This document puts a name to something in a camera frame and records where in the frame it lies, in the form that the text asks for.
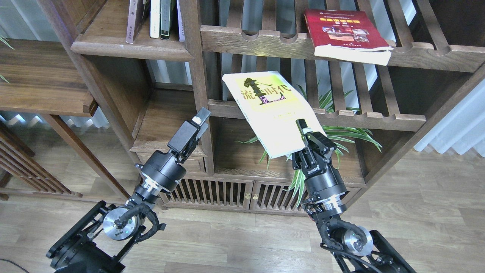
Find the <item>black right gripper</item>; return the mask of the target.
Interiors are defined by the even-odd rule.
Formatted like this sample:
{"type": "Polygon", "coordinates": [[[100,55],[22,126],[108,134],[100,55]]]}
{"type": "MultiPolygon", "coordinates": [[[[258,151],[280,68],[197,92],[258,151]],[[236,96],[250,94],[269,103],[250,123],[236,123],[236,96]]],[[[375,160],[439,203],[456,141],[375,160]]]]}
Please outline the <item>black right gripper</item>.
{"type": "Polygon", "coordinates": [[[331,159],[337,146],[322,133],[313,132],[305,119],[298,119],[296,124],[305,147],[293,153],[293,169],[302,170],[310,202],[323,209],[344,209],[341,196],[346,187],[331,159]]]}

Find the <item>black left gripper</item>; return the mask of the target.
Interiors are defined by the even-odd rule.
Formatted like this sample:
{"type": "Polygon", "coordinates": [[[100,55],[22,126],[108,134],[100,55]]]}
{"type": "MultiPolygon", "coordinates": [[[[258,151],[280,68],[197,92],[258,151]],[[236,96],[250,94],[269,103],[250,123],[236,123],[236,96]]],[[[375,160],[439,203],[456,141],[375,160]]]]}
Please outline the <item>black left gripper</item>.
{"type": "Polygon", "coordinates": [[[199,139],[207,130],[208,124],[205,122],[210,115],[208,109],[201,107],[192,121],[184,121],[173,135],[168,142],[167,153],[155,151],[144,165],[136,165],[144,177],[142,185],[136,189],[138,193],[145,190],[149,194],[169,194],[175,190],[178,182],[186,174],[182,164],[192,154],[199,139]]]}

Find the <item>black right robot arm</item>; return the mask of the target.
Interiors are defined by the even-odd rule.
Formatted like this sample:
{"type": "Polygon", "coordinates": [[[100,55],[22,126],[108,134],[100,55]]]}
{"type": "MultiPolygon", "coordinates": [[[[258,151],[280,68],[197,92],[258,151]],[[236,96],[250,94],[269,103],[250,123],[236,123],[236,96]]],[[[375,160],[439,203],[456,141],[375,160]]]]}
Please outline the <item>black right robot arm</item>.
{"type": "Polygon", "coordinates": [[[341,271],[349,273],[346,261],[355,273],[413,273],[414,269],[376,230],[367,230],[341,219],[346,192],[338,170],[332,165],[334,142],[320,132],[313,132],[304,119],[296,121],[305,147],[293,154],[293,169],[302,170],[309,197],[302,208],[322,238],[320,247],[333,254],[341,271]]]}

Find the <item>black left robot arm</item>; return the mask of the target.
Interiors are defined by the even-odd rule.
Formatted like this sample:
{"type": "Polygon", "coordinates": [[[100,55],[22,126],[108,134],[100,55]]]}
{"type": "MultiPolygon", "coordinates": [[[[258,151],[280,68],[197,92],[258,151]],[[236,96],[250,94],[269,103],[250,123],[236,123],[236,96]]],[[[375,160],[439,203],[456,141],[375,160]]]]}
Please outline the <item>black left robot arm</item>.
{"type": "Polygon", "coordinates": [[[121,260],[136,243],[164,230],[153,208],[160,193],[172,193],[186,170],[183,163],[192,154],[208,128],[211,112],[202,108],[185,121],[168,143],[169,150],[155,151],[143,165],[137,164],[143,181],[126,204],[107,206],[98,202],[47,251],[57,273],[121,273],[121,260]],[[94,239],[103,231],[112,240],[127,243],[115,256],[97,247],[94,239]]]}

